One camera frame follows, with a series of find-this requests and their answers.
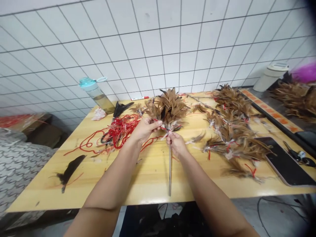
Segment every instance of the hand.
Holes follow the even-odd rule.
[[[175,132],[169,131],[166,141],[168,145],[171,144],[172,152],[178,158],[189,152],[185,145],[183,137]]]
[[[154,121],[152,118],[146,117],[138,123],[129,139],[139,142],[141,145],[148,140],[153,132],[160,129],[162,121]]]

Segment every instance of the white tile wall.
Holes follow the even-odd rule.
[[[100,88],[116,101],[160,88],[251,86],[270,63],[293,69],[316,56],[314,23],[297,0],[65,0],[33,9],[0,16],[0,115],[46,111],[68,131],[95,105],[77,85],[82,77],[108,77]]]

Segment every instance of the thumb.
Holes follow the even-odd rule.
[[[162,121],[159,120],[159,121],[156,121],[154,123],[151,123],[148,127],[150,130],[154,130],[154,129],[160,127],[161,125],[162,125]]]

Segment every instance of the wooden stick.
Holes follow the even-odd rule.
[[[169,196],[171,197],[171,144],[169,145]]]

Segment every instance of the forearm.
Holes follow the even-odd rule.
[[[120,208],[128,192],[133,170],[142,146],[128,139],[109,169],[89,194],[83,207],[113,210]]]
[[[248,236],[247,234],[251,233],[252,236],[258,236],[231,200],[208,177],[189,152],[179,158],[197,205],[216,235],[235,236],[242,233]]]

